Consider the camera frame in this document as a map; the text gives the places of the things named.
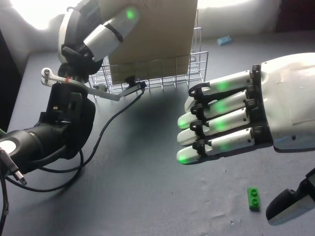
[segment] green light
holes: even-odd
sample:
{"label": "green light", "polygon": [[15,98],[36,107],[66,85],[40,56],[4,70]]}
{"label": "green light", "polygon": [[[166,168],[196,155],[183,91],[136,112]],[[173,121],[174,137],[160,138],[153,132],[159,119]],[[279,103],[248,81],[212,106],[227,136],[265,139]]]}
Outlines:
{"label": "green light", "polygon": [[218,113],[224,113],[226,111],[226,107],[221,101],[214,103],[213,106]]}
{"label": "green light", "polygon": [[226,125],[223,121],[218,121],[215,125],[215,128],[217,131],[221,132],[221,131],[225,131],[226,130]]}
{"label": "green light", "polygon": [[187,164],[187,163],[189,163],[189,161],[187,160],[187,157],[184,156],[184,155],[179,156],[178,162],[181,163],[181,164]]}
{"label": "green light", "polygon": [[220,147],[221,151],[228,151],[230,149],[230,146],[228,144],[223,144]]}
{"label": "green light", "polygon": [[227,88],[228,88],[228,83],[227,82],[221,82],[217,86],[217,90],[218,91],[226,91]]}
{"label": "green light", "polygon": [[133,20],[136,16],[134,10],[130,8],[126,10],[126,15],[127,15],[127,18],[130,20]]}
{"label": "green light", "polygon": [[187,124],[186,124],[185,121],[179,122],[179,123],[178,123],[178,127],[179,127],[180,129],[187,129],[187,128],[188,128],[188,126],[187,126]]}

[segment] white circle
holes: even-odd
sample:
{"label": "white circle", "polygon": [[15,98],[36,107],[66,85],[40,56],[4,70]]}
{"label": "white circle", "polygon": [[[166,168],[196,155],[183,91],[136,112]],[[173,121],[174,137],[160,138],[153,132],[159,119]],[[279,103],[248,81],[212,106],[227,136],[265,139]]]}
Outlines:
{"label": "white circle", "polygon": [[3,142],[0,142],[0,148],[5,150],[8,154],[13,152],[16,149],[16,144],[12,141],[6,140]]}

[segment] black cable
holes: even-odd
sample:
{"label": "black cable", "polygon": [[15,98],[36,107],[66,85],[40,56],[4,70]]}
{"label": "black cable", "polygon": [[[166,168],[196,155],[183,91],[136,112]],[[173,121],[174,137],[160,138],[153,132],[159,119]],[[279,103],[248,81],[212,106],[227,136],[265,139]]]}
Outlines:
{"label": "black cable", "polygon": [[2,235],[5,219],[9,212],[9,200],[8,200],[8,193],[6,190],[4,174],[1,169],[1,164],[0,164],[0,181],[1,181],[2,195],[3,195],[3,208],[2,208],[2,214],[1,214],[1,220],[0,220],[0,235]]}
{"label": "black cable", "polygon": [[18,186],[18,187],[21,187],[21,188],[24,188],[24,189],[26,189],[26,190],[29,190],[29,191],[32,191],[32,192],[36,192],[36,193],[53,192],[53,191],[62,189],[62,188],[64,188],[64,187],[68,187],[68,186],[72,185],[72,183],[74,183],[74,182],[77,180],[77,178],[79,177],[80,172],[81,172],[81,170],[82,170],[82,168],[83,168],[83,166],[84,166],[84,165],[83,165],[83,163],[84,163],[84,157],[83,157],[82,150],[80,150],[79,153],[80,153],[80,166],[79,166],[79,168],[78,168],[78,171],[75,173],[75,175],[74,175],[68,182],[64,183],[63,185],[61,185],[61,186],[59,186],[59,187],[52,188],[52,189],[43,189],[43,190],[41,190],[41,189],[30,188],[30,187],[26,187],[26,186],[24,186],[24,185],[21,185],[20,183],[17,183],[16,181],[12,180],[12,179],[9,178],[9,177],[6,177],[5,179],[6,179],[7,181],[9,181],[10,183],[12,183],[12,184]]}
{"label": "black cable", "polygon": [[[101,141],[101,139],[102,139],[102,136],[103,136],[103,134],[104,134],[104,131],[106,130],[106,128],[108,127],[108,125],[113,121],[113,119],[115,119],[117,116],[119,116],[121,113],[123,113],[123,112],[124,112],[125,110],[127,110],[129,107],[131,107],[136,101],[138,101],[138,100],[141,98],[141,96],[143,95],[143,93],[144,93],[144,91],[143,91],[140,95],[138,95],[132,102],[130,102],[125,108],[123,108],[122,110],[120,110],[119,112],[117,112],[115,115],[113,115],[113,116],[110,118],[110,120],[105,124],[105,126],[103,127],[101,133],[99,134],[99,138],[98,138],[98,140],[97,140],[97,142],[96,142],[96,144],[95,144],[95,146],[94,146],[94,148],[93,148],[93,151],[92,151],[90,157],[83,163],[83,166],[86,166],[86,165],[92,160],[92,158],[94,157],[95,152],[96,152],[96,150],[97,150],[97,148],[98,148],[98,145],[99,145],[99,143],[100,143],[100,141]],[[47,172],[51,172],[51,173],[58,173],[58,174],[61,174],[61,173],[69,173],[69,172],[72,172],[72,171],[76,171],[76,170],[78,170],[79,168],[80,168],[80,167],[77,166],[77,167],[74,167],[74,168],[68,169],[68,170],[52,170],[52,169],[47,169],[47,168],[45,168],[45,167],[41,167],[41,168],[39,168],[39,169],[42,170],[42,171],[47,171]]]}

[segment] cable connector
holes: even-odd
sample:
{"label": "cable connector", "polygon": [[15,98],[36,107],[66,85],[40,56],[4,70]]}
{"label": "cable connector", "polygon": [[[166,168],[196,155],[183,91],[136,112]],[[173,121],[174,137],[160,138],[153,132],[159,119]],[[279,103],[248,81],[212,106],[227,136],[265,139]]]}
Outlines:
{"label": "cable connector", "polygon": [[0,161],[9,169],[16,180],[20,181],[22,185],[27,185],[27,182],[17,165],[12,161],[10,155],[2,148],[0,148]]}

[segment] green wire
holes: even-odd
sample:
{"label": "green wire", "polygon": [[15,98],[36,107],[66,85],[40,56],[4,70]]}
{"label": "green wire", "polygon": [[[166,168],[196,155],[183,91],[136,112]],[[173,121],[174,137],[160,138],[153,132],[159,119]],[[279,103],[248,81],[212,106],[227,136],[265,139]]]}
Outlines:
{"label": "green wire", "polygon": [[2,129],[0,129],[0,137],[4,135],[6,135],[6,133]]}

